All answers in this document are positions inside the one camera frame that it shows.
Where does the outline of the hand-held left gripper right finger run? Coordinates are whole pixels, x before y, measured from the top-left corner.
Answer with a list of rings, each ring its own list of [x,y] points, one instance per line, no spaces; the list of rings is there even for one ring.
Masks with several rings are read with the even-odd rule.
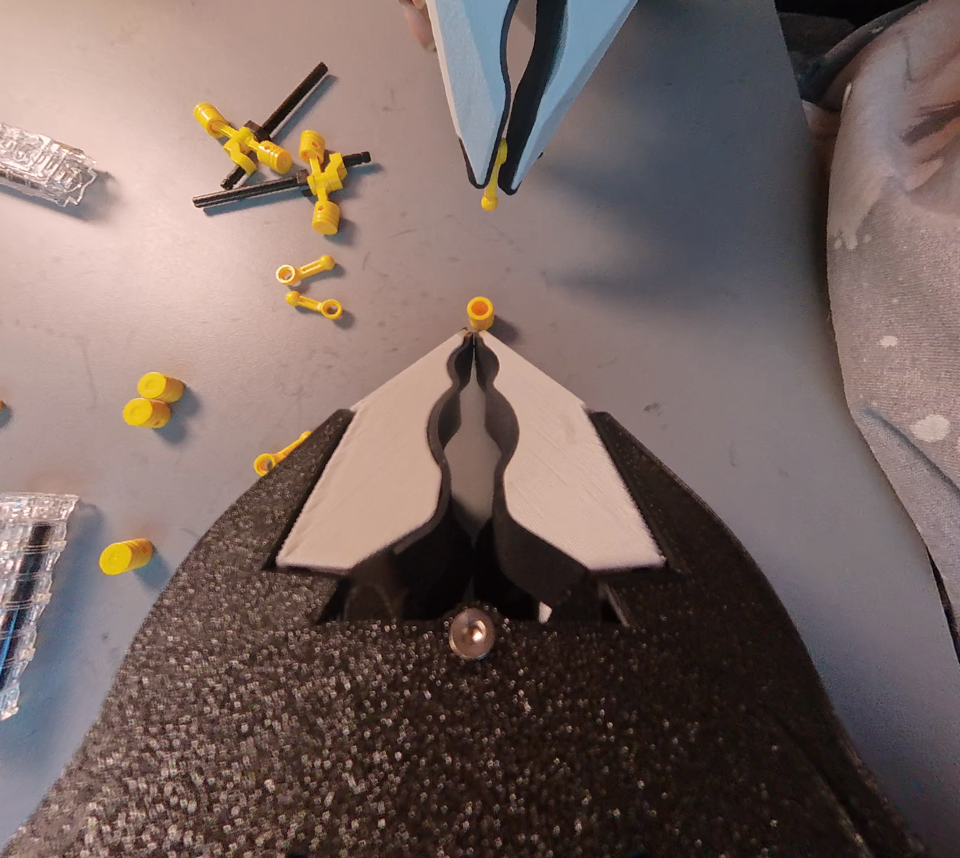
[[[631,622],[610,578],[664,555],[581,399],[476,334],[486,432],[499,457],[476,540],[476,597],[539,622]]]

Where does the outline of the yellow piston with cross mark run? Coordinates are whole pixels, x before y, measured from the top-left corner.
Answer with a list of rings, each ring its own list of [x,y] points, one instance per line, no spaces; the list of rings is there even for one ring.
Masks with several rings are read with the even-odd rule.
[[[99,567],[103,574],[116,576],[150,564],[153,556],[154,545],[150,540],[117,541],[103,549],[99,557]]]

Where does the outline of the clear plastic building piece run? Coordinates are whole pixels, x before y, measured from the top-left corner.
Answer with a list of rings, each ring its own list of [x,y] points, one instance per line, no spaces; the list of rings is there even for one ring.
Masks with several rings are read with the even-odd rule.
[[[35,653],[51,599],[52,572],[66,547],[74,494],[1,494],[1,719],[18,712],[20,679]]]
[[[97,178],[82,150],[16,126],[1,124],[1,185],[61,207],[79,204]]]

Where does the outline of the yellow piston crank assembly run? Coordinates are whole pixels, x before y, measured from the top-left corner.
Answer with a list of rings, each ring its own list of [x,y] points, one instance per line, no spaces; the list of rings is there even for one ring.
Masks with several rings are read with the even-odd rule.
[[[318,63],[262,124],[249,120],[243,126],[237,127],[210,103],[199,103],[194,107],[196,120],[207,134],[221,142],[223,150],[234,164],[232,171],[221,183],[222,189],[234,189],[242,179],[253,175],[260,166],[265,166],[281,176],[289,172],[293,156],[274,141],[274,136],[299,110],[328,72],[328,66],[324,62]]]
[[[307,167],[296,170],[292,175],[200,195],[193,198],[193,204],[199,208],[209,208],[296,189],[315,200],[312,227],[323,235],[334,235],[339,229],[341,209],[330,196],[343,188],[348,169],[369,163],[371,155],[369,152],[346,156],[330,153],[325,138],[314,130],[301,132],[298,153]]]

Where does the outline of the grey desk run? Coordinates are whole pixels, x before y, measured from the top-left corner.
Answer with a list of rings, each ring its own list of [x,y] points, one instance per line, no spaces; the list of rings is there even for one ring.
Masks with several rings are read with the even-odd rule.
[[[436,58],[395,0],[2,0],[2,121],[87,152],[71,208],[2,191],[2,490],[74,493],[18,714],[2,844],[57,779],[185,554],[259,453],[353,404],[491,298],[498,335],[700,494],[790,610],[929,854],[958,846],[958,667],[927,555],[843,395],[809,133],[772,0],[641,0],[520,191],[482,211]],[[303,130],[347,169],[199,208],[234,163],[194,107]],[[293,288],[283,264],[337,265]],[[138,380],[185,384],[132,427]],[[150,564],[102,573],[109,544]]]

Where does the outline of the yellow connecting rod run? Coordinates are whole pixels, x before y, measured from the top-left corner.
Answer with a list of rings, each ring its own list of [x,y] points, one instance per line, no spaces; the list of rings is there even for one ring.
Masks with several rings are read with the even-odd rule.
[[[288,288],[296,288],[305,279],[333,270],[337,263],[329,254],[323,254],[304,265],[283,264],[275,270],[275,278]]]
[[[293,289],[286,293],[285,300],[294,308],[316,312],[330,321],[337,321],[341,319],[344,313],[342,304],[339,300],[315,300],[306,296],[302,292]]]
[[[264,476],[268,474],[273,468],[275,468],[281,461],[286,459],[292,452],[294,452],[298,447],[300,447],[311,435],[311,431],[307,430],[299,435],[294,442],[287,444],[282,449],[277,452],[265,452],[258,455],[253,462],[253,469],[259,476]]]
[[[485,211],[493,211],[498,208],[498,180],[500,170],[508,156],[508,143],[505,138],[501,138],[496,150],[496,155],[492,168],[490,170],[489,180],[485,186],[481,206]]]

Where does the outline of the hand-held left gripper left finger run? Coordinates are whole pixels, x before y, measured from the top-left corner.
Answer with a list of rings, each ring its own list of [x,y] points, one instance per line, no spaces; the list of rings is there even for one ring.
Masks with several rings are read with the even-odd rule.
[[[275,564],[340,580],[341,615],[431,618],[466,593],[474,551],[450,508],[474,337],[456,333],[351,411]]]

